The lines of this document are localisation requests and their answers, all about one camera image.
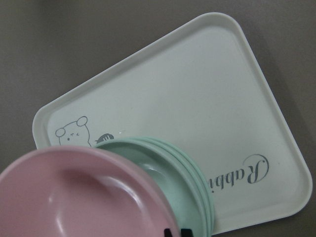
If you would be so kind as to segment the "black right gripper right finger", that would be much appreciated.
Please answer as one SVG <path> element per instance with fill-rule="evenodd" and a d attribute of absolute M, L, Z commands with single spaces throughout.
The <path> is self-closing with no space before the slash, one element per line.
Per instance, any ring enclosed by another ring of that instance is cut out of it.
<path fill-rule="evenodd" d="M 181 237 L 193 237 L 193 231 L 192 229 L 181 229 Z"/>

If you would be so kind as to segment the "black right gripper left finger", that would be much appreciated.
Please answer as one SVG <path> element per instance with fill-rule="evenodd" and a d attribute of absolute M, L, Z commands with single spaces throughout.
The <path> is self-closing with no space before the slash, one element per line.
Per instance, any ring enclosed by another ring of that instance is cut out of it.
<path fill-rule="evenodd" d="M 164 237 L 173 237 L 170 229 L 164 229 Z"/>

